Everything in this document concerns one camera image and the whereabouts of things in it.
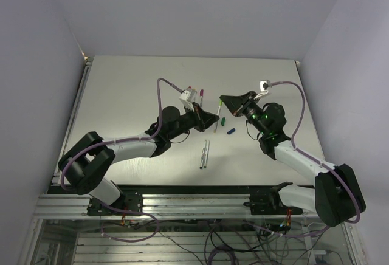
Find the blue marker pen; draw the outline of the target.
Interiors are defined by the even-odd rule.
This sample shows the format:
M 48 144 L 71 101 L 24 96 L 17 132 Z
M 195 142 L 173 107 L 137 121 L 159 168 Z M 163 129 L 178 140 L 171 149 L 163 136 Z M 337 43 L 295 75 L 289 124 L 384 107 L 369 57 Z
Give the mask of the blue marker pen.
M 201 161 L 200 161 L 199 169 L 203 169 L 203 167 L 204 167 L 205 157 L 206 157 L 206 152 L 207 152 L 207 145 L 208 145 L 208 140 L 205 140 L 205 144 L 204 144 L 204 147 L 202 149 Z

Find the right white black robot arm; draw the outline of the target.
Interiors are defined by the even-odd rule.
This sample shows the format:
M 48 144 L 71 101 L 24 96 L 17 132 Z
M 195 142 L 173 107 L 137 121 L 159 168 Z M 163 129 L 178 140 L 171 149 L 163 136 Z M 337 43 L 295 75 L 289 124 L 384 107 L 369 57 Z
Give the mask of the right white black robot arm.
M 353 169 L 347 164 L 317 159 L 299 149 L 283 131 L 287 120 L 282 105 L 266 103 L 260 107 L 254 91 L 240 96 L 222 95 L 220 99 L 233 116 L 245 117 L 258 130 L 258 142 L 265 155 L 292 168 L 312 185 L 301 187 L 283 182 L 272 187 L 267 200 L 272 212 L 283 213 L 290 207 L 308 210 L 329 227 L 360 219 L 366 204 Z

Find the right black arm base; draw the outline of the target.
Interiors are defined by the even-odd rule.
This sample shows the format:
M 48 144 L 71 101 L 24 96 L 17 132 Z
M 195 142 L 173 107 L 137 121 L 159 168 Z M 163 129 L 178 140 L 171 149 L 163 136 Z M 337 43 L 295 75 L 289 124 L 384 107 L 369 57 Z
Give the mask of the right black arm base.
M 251 215 L 286 215 L 291 212 L 292 215 L 302 215 L 303 210 L 297 207 L 287 207 L 281 203 L 278 192 L 292 182 L 283 182 L 273 187 L 264 187 L 264 190 L 251 194 L 248 202 L 243 206 L 250 208 Z

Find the light green marker pen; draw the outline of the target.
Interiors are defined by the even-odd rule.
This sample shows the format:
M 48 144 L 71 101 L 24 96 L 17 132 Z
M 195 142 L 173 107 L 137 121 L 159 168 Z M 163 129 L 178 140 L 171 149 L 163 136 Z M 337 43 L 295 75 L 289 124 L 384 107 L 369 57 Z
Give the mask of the light green marker pen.
M 217 110 L 217 113 L 216 113 L 216 115 L 218 116 L 218 119 L 216 120 L 215 125 L 214 125 L 214 128 L 213 128 L 213 133 L 214 133 L 214 134 L 216 134 L 217 129 L 218 129 L 218 123 L 219 123 L 219 120 L 220 120 L 221 108 L 222 108 L 222 100 L 219 100 L 219 103 L 218 103 L 218 110 Z

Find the magenta marker pen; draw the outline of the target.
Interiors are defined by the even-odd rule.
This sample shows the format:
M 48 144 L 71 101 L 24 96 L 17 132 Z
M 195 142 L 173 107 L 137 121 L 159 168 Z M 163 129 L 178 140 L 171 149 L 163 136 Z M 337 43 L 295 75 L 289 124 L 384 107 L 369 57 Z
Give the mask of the magenta marker pen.
M 199 105 L 200 105 L 200 107 L 202 107 L 203 99 L 204 99 L 204 90 L 203 90 L 203 89 L 200 90 L 199 95 L 200 95 L 200 102 L 199 102 Z

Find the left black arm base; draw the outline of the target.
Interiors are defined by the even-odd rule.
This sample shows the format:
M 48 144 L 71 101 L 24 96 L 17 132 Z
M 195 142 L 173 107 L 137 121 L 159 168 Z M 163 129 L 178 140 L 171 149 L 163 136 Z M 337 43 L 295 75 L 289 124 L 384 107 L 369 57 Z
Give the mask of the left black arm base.
M 112 204 L 103 205 L 101 201 L 92 198 L 87 208 L 88 216 L 116 216 L 135 215 L 140 216 L 143 208 L 143 197 L 135 191 L 130 191 L 119 196 Z

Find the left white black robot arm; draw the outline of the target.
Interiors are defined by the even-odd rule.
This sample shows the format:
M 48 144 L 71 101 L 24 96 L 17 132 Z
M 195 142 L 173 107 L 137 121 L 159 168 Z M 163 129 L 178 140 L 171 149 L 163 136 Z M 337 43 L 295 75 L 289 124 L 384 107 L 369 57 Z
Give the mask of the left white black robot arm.
M 204 132 L 219 120 L 218 115 L 204 111 L 197 103 L 193 106 L 194 110 L 186 108 L 184 114 L 174 106 L 163 108 L 157 121 L 136 140 L 116 140 L 108 145 L 95 131 L 89 132 L 59 160 L 58 167 L 64 171 L 79 152 L 92 146 L 70 164 L 65 178 L 76 194 L 96 198 L 109 214 L 116 215 L 125 207 L 125 196 L 113 181 L 105 178 L 109 167 L 130 159 L 160 156 L 171 148 L 173 139 L 188 134 L 191 129 Z

